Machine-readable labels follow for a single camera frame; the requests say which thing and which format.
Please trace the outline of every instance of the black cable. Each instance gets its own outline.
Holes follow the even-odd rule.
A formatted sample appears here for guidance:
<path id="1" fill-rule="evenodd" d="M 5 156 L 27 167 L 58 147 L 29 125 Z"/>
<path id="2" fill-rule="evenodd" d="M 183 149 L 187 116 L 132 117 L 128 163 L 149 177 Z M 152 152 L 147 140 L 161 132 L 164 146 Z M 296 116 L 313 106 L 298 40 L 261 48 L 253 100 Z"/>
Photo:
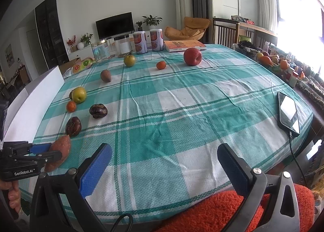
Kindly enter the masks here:
<path id="1" fill-rule="evenodd" d="M 291 132 L 289 132 L 289 147 L 290 147 L 291 155 L 293 156 L 294 161 L 295 161 L 295 163 L 297 164 L 297 166 L 298 166 L 298 168 L 299 168 L 299 171 L 302 173 L 302 176 L 303 176 L 303 179 L 304 179 L 305 185 L 306 185 L 306 187 L 308 188 L 308 184 L 307 184 L 307 181 L 306 181 L 305 175 L 304 175 L 304 173 L 303 173 L 303 170 L 300 168 L 300 165 L 299 165 L 299 163 L 297 162 L 297 159 L 296 159 L 296 157 L 295 157 L 295 155 L 294 155 L 294 153 L 293 153 L 293 149 L 291 148 Z"/>
<path id="2" fill-rule="evenodd" d="M 132 217 L 131 214 L 128 214 L 128 213 L 121 215 L 121 216 L 116 220 L 116 222 L 115 222 L 114 225 L 112 226 L 110 232 L 114 232 L 115 229 L 116 229 L 116 227 L 117 227 L 117 225 L 119 224 L 119 222 L 120 222 L 124 217 L 126 217 L 126 216 L 128 216 L 128 219 L 129 219 L 129 220 L 128 220 L 128 227 L 127 227 L 127 229 L 125 230 L 125 232 L 130 232 L 130 231 L 131 231 L 131 228 L 132 228 L 132 225 L 133 225 L 133 217 Z"/>

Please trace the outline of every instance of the green apple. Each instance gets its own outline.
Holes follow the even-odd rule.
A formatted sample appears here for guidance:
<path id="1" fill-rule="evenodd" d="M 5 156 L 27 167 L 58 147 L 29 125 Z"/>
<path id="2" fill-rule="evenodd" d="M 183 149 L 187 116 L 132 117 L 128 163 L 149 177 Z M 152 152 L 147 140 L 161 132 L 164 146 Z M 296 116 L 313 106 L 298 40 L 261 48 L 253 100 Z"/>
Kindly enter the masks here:
<path id="1" fill-rule="evenodd" d="M 135 62 L 136 62 L 136 59 L 135 59 L 135 57 L 133 55 L 129 55 L 129 56 L 124 57 L 124 63 L 128 67 L 133 67 Z"/>
<path id="2" fill-rule="evenodd" d="M 77 87 L 72 92 L 72 100 L 75 103 L 83 103 L 86 99 L 86 90 L 83 87 Z"/>

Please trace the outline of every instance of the human hand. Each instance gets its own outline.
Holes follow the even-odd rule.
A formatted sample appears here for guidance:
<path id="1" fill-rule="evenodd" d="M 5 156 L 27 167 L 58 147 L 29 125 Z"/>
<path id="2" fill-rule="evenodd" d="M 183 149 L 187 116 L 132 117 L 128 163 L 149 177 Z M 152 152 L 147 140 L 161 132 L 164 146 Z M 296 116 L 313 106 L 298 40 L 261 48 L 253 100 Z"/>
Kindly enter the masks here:
<path id="1" fill-rule="evenodd" d="M 9 190 L 12 187 L 12 182 L 4 182 L 0 180 L 0 189 L 1 190 Z"/>
<path id="2" fill-rule="evenodd" d="M 21 203 L 20 203 L 20 195 L 21 192 L 19 190 L 18 181 L 13 182 L 4 182 L 0 180 L 0 189 L 1 190 L 9 190 L 10 188 L 13 188 L 8 193 L 9 198 L 9 206 L 12 209 L 15 209 L 17 213 L 19 213 L 21 209 Z"/>

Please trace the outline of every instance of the book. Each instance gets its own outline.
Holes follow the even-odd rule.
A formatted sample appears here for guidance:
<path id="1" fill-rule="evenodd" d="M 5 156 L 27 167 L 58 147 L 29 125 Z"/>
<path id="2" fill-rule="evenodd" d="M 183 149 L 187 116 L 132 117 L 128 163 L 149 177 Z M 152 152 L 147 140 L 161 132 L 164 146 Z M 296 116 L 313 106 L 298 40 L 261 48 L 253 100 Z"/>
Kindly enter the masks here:
<path id="1" fill-rule="evenodd" d="M 199 42 L 198 40 L 176 40 L 176 41 L 164 41 L 165 48 L 168 52 L 179 52 L 185 51 L 188 48 L 195 47 L 199 50 L 206 49 L 206 45 Z"/>

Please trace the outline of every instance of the window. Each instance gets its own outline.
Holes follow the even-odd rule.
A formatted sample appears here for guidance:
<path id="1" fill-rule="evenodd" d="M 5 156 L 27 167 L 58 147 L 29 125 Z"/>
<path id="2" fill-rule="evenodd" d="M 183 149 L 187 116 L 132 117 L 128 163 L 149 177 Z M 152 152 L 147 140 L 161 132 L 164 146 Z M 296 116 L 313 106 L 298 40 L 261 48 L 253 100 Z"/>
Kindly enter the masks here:
<path id="1" fill-rule="evenodd" d="M 319 72 L 324 67 L 324 14 L 318 1 L 277 0 L 277 11 L 278 48 Z"/>

